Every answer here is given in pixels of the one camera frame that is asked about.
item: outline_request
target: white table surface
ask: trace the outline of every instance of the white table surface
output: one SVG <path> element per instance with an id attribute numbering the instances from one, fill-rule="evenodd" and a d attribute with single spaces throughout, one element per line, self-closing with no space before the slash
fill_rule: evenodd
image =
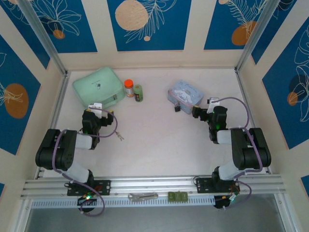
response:
<path id="1" fill-rule="evenodd" d="M 70 73 L 57 129 L 79 130 L 84 106 L 77 99 L 72 83 L 93 71 Z M 160 176 L 211 174 L 215 167 L 232 159 L 231 145 L 215 145 L 209 139 L 208 124 L 185 112 L 174 112 L 167 92 L 178 80 L 185 80 L 205 93 L 200 105 L 207 108 L 209 97 L 242 99 L 233 69 L 121 69 L 115 70 L 124 81 L 132 79 L 143 88 L 143 102 L 125 97 L 113 109 L 119 121 L 116 135 L 101 139 L 95 150 L 75 150 L 74 160 L 90 169 L 94 176 Z M 246 123 L 244 107 L 235 100 L 222 101 L 228 108 L 227 126 Z M 115 124 L 102 127 L 109 134 Z M 44 177 L 58 176 L 45 171 Z"/>

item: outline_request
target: orange bottle cap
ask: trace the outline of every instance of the orange bottle cap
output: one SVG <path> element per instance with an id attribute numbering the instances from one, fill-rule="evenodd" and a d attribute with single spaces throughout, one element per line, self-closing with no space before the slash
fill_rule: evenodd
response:
<path id="1" fill-rule="evenodd" d="M 131 79 L 125 80 L 125 87 L 126 88 L 133 88 L 133 81 Z"/>

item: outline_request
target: small bottle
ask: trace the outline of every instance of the small bottle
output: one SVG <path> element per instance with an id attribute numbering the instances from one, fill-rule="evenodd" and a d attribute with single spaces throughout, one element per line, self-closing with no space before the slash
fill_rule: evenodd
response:
<path id="1" fill-rule="evenodd" d="M 135 101 L 137 102 L 143 101 L 143 89 L 141 88 L 141 85 L 135 85 L 133 87 L 133 90 L 134 90 Z"/>
<path id="2" fill-rule="evenodd" d="M 131 79 L 125 80 L 125 90 L 126 90 L 126 95 L 128 97 L 133 97 L 134 96 L 134 91 L 133 91 L 133 81 Z"/>

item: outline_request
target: mint green pouch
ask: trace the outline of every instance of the mint green pouch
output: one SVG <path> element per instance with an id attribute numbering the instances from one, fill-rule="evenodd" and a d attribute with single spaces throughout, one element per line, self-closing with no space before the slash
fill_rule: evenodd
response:
<path id="1" fill-rule="evenodd" d="M 84 106 L 97 102 L 107 108 L 126 95 L 122 82 L 110 67 L 101 68 L 74 81 L 73 88 Z"/>

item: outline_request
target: blue tin box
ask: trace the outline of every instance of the blue tin box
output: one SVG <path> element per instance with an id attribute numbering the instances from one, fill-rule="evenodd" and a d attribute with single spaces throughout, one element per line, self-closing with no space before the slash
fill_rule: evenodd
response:
<path id="1" fill-rule="evenodd" d="M 180 108 L 191 114 L 194 105 L 200 105 L 204 93 L 199 91 L 184 80 L 178 81 L 168 91 L 168 100 L 173 104 L 180 104 Z"/>

